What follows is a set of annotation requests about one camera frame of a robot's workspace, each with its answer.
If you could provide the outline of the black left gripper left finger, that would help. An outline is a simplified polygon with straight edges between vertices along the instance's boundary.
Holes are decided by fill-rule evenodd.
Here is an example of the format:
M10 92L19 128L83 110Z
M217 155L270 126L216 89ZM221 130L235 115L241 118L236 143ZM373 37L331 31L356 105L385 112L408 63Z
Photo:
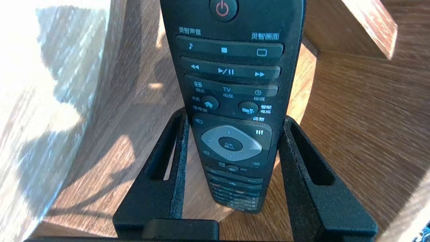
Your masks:
M185 108L170 117L152 152L113 215L118 238L141 238L153 219L181 219L189 122Z

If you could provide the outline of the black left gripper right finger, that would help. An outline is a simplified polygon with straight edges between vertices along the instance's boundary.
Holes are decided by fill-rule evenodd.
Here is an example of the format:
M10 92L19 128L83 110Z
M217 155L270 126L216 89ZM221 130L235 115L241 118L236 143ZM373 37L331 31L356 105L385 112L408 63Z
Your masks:
M377 223L292 117L278 154L295 242L374 241Z

